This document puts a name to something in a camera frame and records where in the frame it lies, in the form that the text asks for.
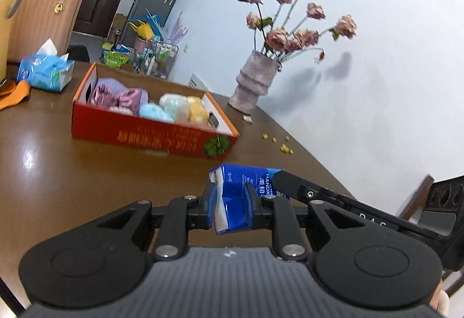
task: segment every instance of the blue tissue box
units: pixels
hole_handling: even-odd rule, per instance
[[[281,169],[222,164],[210,172],[210,181],[217,186],[214,215],[217,234],[251,227],[252,208],[245,190],[247,182],[254,186],[259,196],[276,195],[288,199],[272,188],[272,176],[278,171]]]
[[[34,88],[60,92],[73,77],[74,61],[54,55],[32,55],[21,60],[16,82],[26,80]]]

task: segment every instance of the white tissue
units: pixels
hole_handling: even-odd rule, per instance
[[[37,51],[37,54],[56,56],[58,54],[58,50],[53,44],[52,39],[48,39],[45,43],[43,43],[42,47],[39,48],[39,50]]]

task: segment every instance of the red cardboard box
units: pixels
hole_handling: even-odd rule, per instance
[[[150,101],[158,102],[165,93],[197,96],[205,109],[213,114],[216,129],[159,122],[140,116],[123,115],[106,108],[87,104],[98,78],[112,77],[128,88],[143,88]],[[165,150],[168,153],[206,158],[224,158],[237,141],[238,131],[214,98],[208,93],[154,77],[118,71],[93,63],[82,80],[72,102],[71,133],[87,139],[129,147]]]

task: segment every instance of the light blue plush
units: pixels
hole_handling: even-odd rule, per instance
[[[142,118],[174,123],[174,119],[155,103],[145,103],[140,106],[139,115]]]

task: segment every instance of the tissue box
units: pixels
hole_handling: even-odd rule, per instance
[[[251,183],[258,196],[284,194],[274,191],[271,179],[281,169],[222,164],[212,170],[209,179],[217,186],[217,204],[214,224],[217,234],[244,230],[251,227],[252,208],[245,190]]]
[[[54,55],[33,55],[21,60],[16,81],[30,86],[60,92],[73,77],[74,61]]]
[[[154,102],[165,93],[197,96],[208,113],[216,118],[217,128],[199,129],[188,124],[159,122],[87,104],[98,78],[102,77],[115,78],[128,88],[143,88],[148,92],[149,100]],[[74,96],[71,133],[75,138],[96,142],[213,159],[225,158],[239,136],[208,92],[97,63],[91,65]]]

